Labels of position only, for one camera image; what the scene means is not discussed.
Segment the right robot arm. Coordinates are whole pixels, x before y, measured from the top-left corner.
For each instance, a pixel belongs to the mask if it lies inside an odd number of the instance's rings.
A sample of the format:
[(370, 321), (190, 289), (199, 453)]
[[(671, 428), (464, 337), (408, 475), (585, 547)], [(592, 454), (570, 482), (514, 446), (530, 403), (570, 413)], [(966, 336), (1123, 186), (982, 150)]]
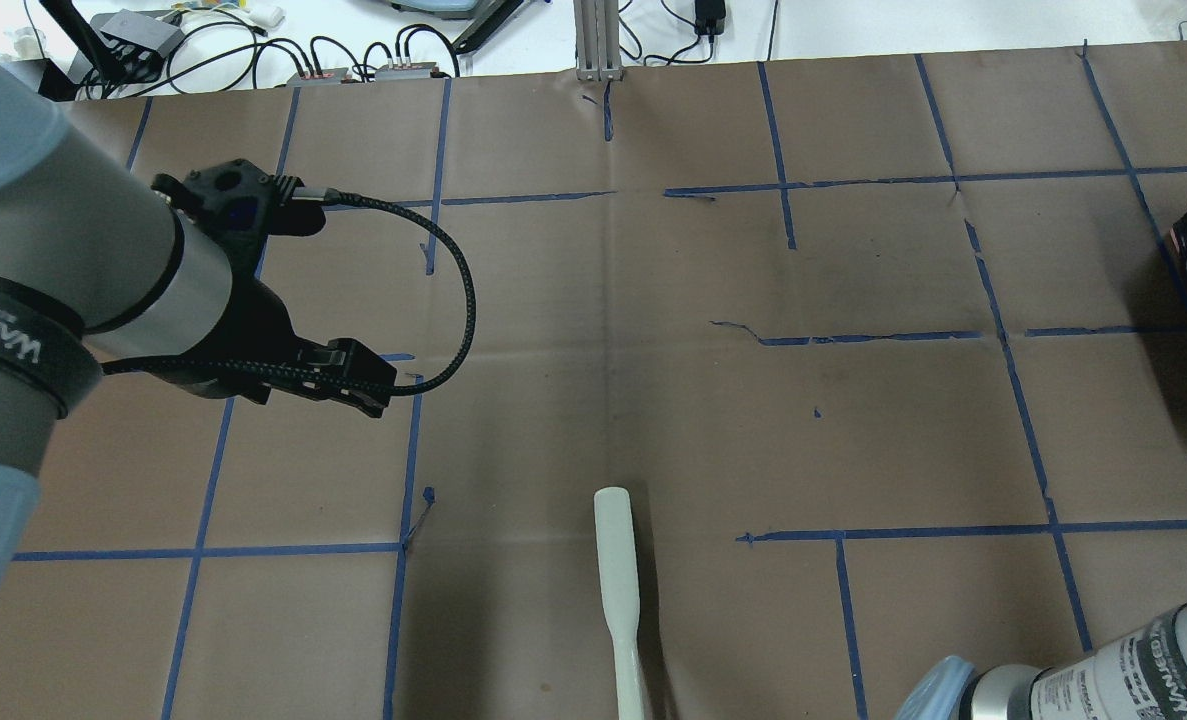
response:
[(896, 711), (899, 719), (1187, 719), (1187, 603), (1060, 667), (996, 665), (948, 656)]

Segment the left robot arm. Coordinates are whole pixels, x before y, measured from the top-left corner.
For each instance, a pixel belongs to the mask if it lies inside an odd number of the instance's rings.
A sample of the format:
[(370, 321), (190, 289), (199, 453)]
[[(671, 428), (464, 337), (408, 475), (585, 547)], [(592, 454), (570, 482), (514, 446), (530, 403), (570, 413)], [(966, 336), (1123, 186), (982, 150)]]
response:
[(269, 236), (322, 231), (338, 200), (245, 159), (146, 184), (0, 65), (0, 584), (55, 423), (104, 375), (383, 414), (395, 368), (357, 340), (297, 336), (256, 278)]

